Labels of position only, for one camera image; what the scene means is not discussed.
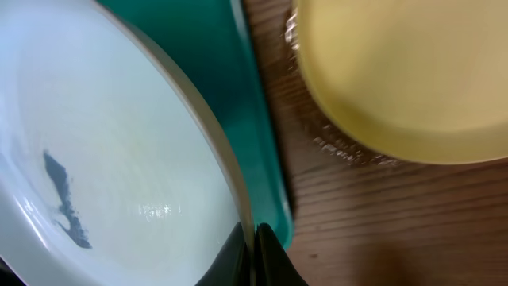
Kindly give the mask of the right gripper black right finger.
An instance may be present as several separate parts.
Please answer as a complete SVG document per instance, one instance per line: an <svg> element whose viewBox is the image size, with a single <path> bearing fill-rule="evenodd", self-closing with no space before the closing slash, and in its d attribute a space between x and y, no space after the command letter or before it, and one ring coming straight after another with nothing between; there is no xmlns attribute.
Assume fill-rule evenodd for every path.
<svg viewBox="0 0 508 286"><path fill-rule="evenodd" d="M267 223L256 230L254 265L257 286L308 286Z"/></svg>

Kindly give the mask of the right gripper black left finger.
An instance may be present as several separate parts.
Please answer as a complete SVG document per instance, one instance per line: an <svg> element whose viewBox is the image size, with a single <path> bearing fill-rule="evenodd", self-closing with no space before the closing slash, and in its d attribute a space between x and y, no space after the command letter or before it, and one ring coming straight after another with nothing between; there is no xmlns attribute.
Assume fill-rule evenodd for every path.
<svg viewBox="0 0 508 286"><path fill-rule="evenodd" d="M249 286L250 258L242 225L237 223L214 262L196 286Z"/></svg>

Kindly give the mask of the yellow plate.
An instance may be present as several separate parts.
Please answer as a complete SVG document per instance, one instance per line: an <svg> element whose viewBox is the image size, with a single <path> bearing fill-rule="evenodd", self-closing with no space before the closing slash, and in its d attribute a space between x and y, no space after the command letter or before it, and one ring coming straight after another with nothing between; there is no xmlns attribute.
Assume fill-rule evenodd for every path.
<svg viewBox="0 0 508 286"><path fill-rule="evenodd" d="M377 152L428 164L507 155L505 0L297 1L314 101Z"/></svg>

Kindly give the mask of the light blue plate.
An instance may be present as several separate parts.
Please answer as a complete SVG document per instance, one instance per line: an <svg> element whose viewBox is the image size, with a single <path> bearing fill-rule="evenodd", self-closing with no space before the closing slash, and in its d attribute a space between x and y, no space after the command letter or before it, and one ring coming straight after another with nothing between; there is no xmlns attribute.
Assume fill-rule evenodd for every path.
<svg viewBox="0 0 508 286"><path fill-rule="evenodd" d="M151 38L95 1L1 4L1 258L27 285L196 285L254 226L229 141Z"/></svg>

